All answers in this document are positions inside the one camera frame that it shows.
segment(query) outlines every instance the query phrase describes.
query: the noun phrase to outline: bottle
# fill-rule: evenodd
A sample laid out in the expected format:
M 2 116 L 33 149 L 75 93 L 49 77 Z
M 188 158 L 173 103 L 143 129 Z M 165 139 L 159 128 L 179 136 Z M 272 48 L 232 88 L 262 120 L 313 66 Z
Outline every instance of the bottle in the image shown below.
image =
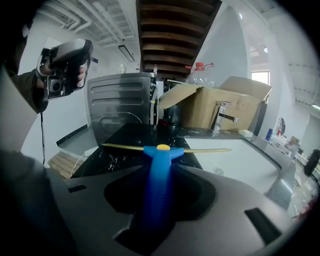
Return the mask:
M 207 88 L 215 87 L 215 82 L 208 79 L 208 68 L 214 67 L 213 63 L 205 65 L 203 62 L 196 62 L 195 68 L 192 70 L 190 75 L 186 78 L 187 84 L 204 86 Z

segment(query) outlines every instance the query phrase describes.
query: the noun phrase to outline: stainless steel machine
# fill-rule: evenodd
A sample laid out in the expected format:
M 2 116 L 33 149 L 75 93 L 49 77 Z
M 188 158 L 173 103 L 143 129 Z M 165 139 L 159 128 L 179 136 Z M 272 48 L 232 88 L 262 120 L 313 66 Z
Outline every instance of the stainless steel machine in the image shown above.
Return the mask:
M 154 80 L 153 73 L 125 73 L 88 81 L 88 109 L 98 144 L 126 123 L 153 124 Z

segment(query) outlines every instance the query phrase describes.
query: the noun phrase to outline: sleeve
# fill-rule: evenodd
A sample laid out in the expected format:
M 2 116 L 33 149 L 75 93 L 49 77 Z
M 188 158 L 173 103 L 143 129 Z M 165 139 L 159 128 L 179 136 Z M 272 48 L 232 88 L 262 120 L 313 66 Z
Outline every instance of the sleeve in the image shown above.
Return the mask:
M 36 70 L 23 73 L 21 75 L 14 74 L 8 70 L 10 78 L 14 82 L 24 99 L 29 103 L 33 110 L 38 114 L 46 110 L 48 101 L 45 100 L 45 91 L 36 87 L 37 75 Z

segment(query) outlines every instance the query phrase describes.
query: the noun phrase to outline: ceiling light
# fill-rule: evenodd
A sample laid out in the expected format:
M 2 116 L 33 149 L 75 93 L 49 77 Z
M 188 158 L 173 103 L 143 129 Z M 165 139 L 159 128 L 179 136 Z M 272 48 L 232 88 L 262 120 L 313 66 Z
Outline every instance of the ceiling light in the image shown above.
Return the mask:
M 128 59 L 129 62 L 135 62 L 135 59 L 132 57 L 131 53 L 128 51 L 125 45 L 119 45 L 118 48 L 123 53 L 123 55 Z
M 320 106 L 318 106 L 318 105 L 312 105 L 312 107 L 314 107 L 316 110 L 320 111 Z

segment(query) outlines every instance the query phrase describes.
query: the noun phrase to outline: chrome faucet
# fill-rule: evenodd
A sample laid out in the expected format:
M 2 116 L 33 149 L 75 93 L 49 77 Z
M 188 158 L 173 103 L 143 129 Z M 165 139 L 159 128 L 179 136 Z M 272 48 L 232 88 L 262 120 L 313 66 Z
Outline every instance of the chrome faucet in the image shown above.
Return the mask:
M 231 102 L 228 101 L 222 101 L 219 105 L 219 109 L 218 109 L 218 113 L 216 114 L 212 126 L 213 126 L 213 132 L 214 133 L 219 133 L 220 132 L 220 128 L 221 128 L 221 121 L 223 120 L 223 118 L 229 119 L 231 120 L 233 123 L 238 123 L 240 118 L 237 117 L 233 117 L 230 115 L 225 114 L 226 111 L 226 106 L 231 105 Z

